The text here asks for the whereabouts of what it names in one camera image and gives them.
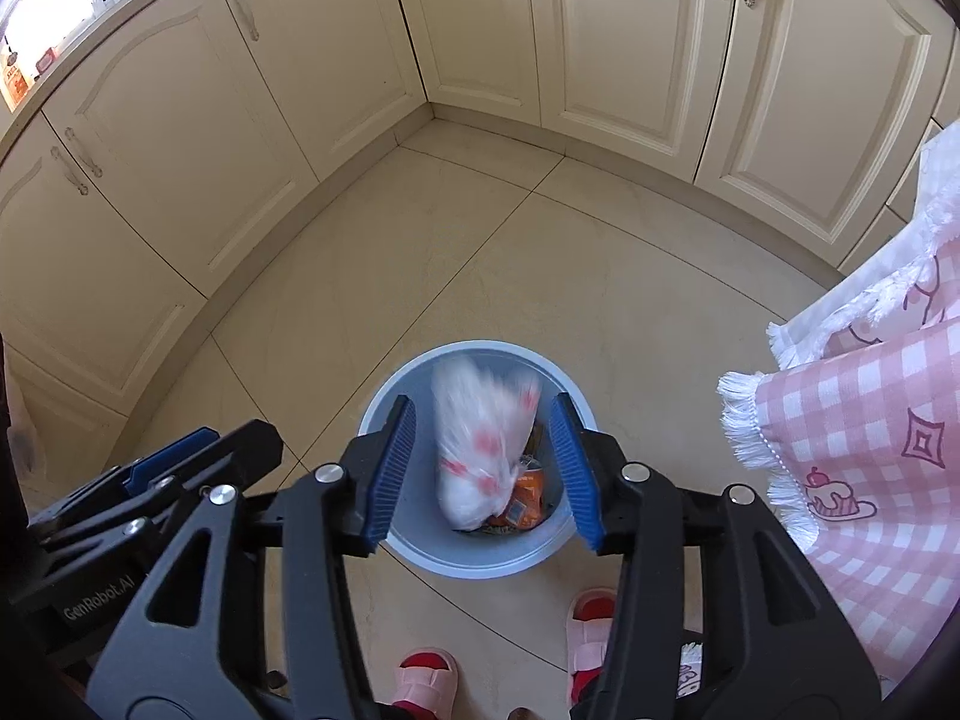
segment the pink slipper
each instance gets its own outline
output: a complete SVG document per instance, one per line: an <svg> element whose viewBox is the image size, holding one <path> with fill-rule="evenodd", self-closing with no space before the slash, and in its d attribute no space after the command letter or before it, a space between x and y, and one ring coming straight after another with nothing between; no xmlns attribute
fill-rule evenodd
<svg viewBox="0 0 960 720"><path fill-rule="evenodd" d="M616 603L616 593L606 587L584 590L570 604L566 614L566 706L573 706L573 675L579 671L592 671L603 666L607 654L607 641L613 619L577 620L573 614L588 601L608 598Z"/></svg>
<svg viewBox="0 0 960 720"><path fill-rule="evenodd" d="M437 720L450 720L450 715L453 714L453 699L457 695L457 683L460 680L457 661L453 659L453 655L443 650L419 648L407 654L400 662L421 653L439 656L446 664L446 669L425 666L397 667L394 670L397 694L390 703L407 701L433 712Z"/></svg>

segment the trash can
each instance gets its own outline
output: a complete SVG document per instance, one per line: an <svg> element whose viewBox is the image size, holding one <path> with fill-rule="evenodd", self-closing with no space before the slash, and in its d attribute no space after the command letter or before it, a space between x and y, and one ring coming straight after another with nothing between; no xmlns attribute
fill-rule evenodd
<svg viewBox="0 0 960 720"><path fill-rule="evenodd" d="M595 430L596 422L587 399L563 370L536 352L502 341L459 341L431 349L397 370L373 396L360 423L360 435L383 426L398 395L406 395L416 406L416 440L387 536L390 548L435 574L459 579L505 577L553 555L573 536L576 526L544 430L536 456L544 464L544 506L549 517L531 531L504 536L459 533L451 528L437 503L433 372L438 362L453 355L466 355L477 367L497 376L509 376L517 367L534 370L541 380L536 419L544 428L550 405L562 391L569 393L584 426Z"/></svg>

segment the cream cabinet door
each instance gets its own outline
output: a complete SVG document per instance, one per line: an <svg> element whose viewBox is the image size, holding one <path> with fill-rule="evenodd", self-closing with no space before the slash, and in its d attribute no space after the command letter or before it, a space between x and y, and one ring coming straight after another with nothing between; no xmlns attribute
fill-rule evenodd
<svg viewBox="0 0 960 720"><path fill-rule="evenodd" d="M317 186L226 0L158 0L43 108L133 229L210 296Z"/></svg>
<svg viewBox="0 0 960 720"><path fill-rule="evenodd" d="M227 0L320 180L424 102L397 0Z"/></svg>
<svg viewBox="0 0 960 720"><path fill-rule="evenodd" d="M432 103L539 124L530 0L401 0Z"/></svg>
<svg viewBox="0 0 960 720"><path fill-rule="evenodd" d="M920 143L952 40L934 0L736 0L696 184L838 265Z"/></svg>
<svg viewBox="0 0 960 720"><path fill-rule="evenodd" d="M904 221L913 218L913 207L917 202L917 185L920 182L920 152L927 141L937 137L943 131L937 122L930 119L930 124L923 134L923 143L917 146L917 150L910 159L910 164L907 165L904 175L894 189L894 194L891 194L890 199L887 200L887 205Z"/></svg>
<svg viewBox="0 0 960 720"><path fill-rule="evenodd" d="M0 331L10 346L130 413L202 305L35 116L0 166Z"/></svg>
<svg viewBox="0 0 960 720"><path fill-rule="evenodd" d="M874 219L874 223L867 228L863 237L853 247L853 251L840 263L837 271L840 271L844 276L849 276L885 245L889 244L905 227L906 222L893 211L886 207L881 208L877 218Z"/></svg>
<svg viewBox="0 0 960 720"><path fill-rule="evenodd" d="M544 127L692 181L733 0L533 0Z"/></svg>
<svg viewBox="0 0 960 720"><path fill-rule="evenodd" d="M24 483L56 501L100 474L127 419L70 389L10 347L7 362L43 451L41 469Z"/></svg>

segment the foot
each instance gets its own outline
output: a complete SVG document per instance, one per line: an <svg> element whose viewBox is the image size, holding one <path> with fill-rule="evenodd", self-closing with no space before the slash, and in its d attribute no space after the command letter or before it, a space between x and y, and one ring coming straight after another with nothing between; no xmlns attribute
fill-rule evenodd
<svg viewBox="0 0 960 720"><path fill-rule="evenodd" d="M566 618L566 699L573 707L580 694L600 676L613 624L616 593L608 589L585 590L573 599Z"/></svg>
<svg viewBox="0 0 960 720"><path fill-rule="evenodd" d="M443 650L416 650L397 669L392 704L416 720L450 720L457 694L457 661Z"/></svg>

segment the trash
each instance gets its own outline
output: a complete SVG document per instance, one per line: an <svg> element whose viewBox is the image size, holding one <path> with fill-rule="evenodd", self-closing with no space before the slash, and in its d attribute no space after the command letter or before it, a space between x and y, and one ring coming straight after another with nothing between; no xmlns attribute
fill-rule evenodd
<svg viewBox="0 0 960 720"><path fill-rule="evenodd" d="M455 530L473 531L507 509L526 470L520 458L531 439L539 379L524 369L508 383L460 357L437 367L433 389L440 510Z"/></svg>
<svg viewBox="0 0 960 720"><path fill-rule="evenodd" d="M510 502L502 514L488 517L480 526L481 533L508 533L532 531L544 521L544 467L535 457L520 458L522 471L517 477Z"/></svg>

